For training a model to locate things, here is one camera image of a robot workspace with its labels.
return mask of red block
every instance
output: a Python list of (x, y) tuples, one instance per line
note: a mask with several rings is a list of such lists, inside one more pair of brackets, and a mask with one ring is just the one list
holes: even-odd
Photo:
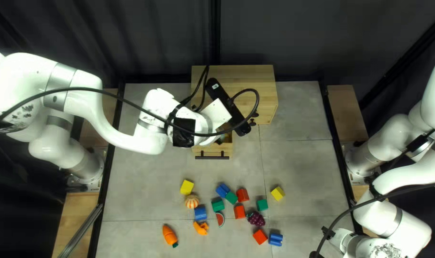
[(258, 230), (252, 236), (257, 241), (257, 243), (259, 245), (261, 245), (262, 243), (264, 243), (268, 239), (267, 236), (265, 235), (265, 233), (262, 230)]
[(246, 214), (244, 213), (244, 206), (243, 205), (235, 206), (233, 211), (235, 212), (235, 218), (236, 219), (244, 219), (244, 218), (246, 218)]
[(246, 189), (242, 188), (242, 189), (238, 190), (237, 196), (238, 196), (239, 202), (249, 201), (249, 195), (248, 195), (248, 191)]

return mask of green block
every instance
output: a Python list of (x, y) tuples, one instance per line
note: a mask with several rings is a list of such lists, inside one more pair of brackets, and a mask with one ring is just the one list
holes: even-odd
[(211, 204), (213, 205), (214, 212), (218, 212), (224, 209), (224, 202), (222, 201), (222, 199), (216, 202), (212, 202)]
[(238, 201), (238, 197), (232, 192), (228, 192), (225, 198), (232, 204), (235, 204)]
[(268, 210), (268, 204), (267, 204), (267, 200), (263, 199), (263, 200), (259, 200), (257, 201), (257, 210), (258, 211), (265, 211)]

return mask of dark backdrop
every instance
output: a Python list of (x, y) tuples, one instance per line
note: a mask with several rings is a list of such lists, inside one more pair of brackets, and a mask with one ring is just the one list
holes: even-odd
[[(269, 63), (277, 79), (353, 84), (361, 100), (434, 22), (435, 0), (0, 0), (0, 51), (86, 70), (106, 87), (187, 82), (192, 65)], [(363, 110), (370, 134), (421, 98), (434, 64), (435, 42)], [(62, 175), (26, 147), (0, 138), (0, 225), (10, 225), (0, 250), (49, 257)]]

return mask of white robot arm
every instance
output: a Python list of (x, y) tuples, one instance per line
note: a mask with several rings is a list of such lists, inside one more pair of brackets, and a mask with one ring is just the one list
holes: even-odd
[[(9, 56), (0, 53), (0, 115), (38, 93), (75, 87), (103, 88), (97, 76), (64, 64), (27, 53)], [(232, 118), (219, 98), (196, 113), (161, 89), (149, 91), (142, 107), (165, 120), (175, 111), (170, 119), (172, 124), (175, 119), (187, 120), (188, 130), (199, 134), (215, 133)], [(218, 137), (175, 133), (171, 124), (165, 126), (164, 122), (144, 112), (140, 112), (137, 123), (134, 121), (134, 135), (124, 134), (107, 121), (101, 94), (91, 91), (56, 92), (32, 100), (0, 121), (0, 133), (29, 142), (31, 155), (69, 169), (81, 183), (88, 183), (101, 175), (102, 161), (69, 137), (74, 116), (87, 119), (109, 143), (144, 154), (160, 154), (169, 140), (175, 146), (191, 147), (212, 143)]]
[[(395, 115), (369, 141), (347, 153), (353, 176), (370, 176), (372, 170), (406, 152), (417, 136), (435, 129), (435, 67), (421, 102), (409, 116)], [(358, 204), (401, 186), (435, 183), (435, 134), (410, 157), (417, 163), (398, 167), (377, 177)], [(390, 202), (373, 202), (357, 208), (354, 218), (380, 238), (338, 229), (329, 242), (350, 258), (414, 258), (431, 239), (431, 228)]]

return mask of striped orange fruit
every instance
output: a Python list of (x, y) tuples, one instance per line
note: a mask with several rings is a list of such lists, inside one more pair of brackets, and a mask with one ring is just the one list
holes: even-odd
[(198, 202), (198, 197), (196, 195), (191, 194), (191, 195), (188, 195), (186, 197), (185, 204), (186, 204), (187, 208), (189, 208), (189, 209), (195, 209), (195, 208), (197, 208), (198, 203), (199, 203)]

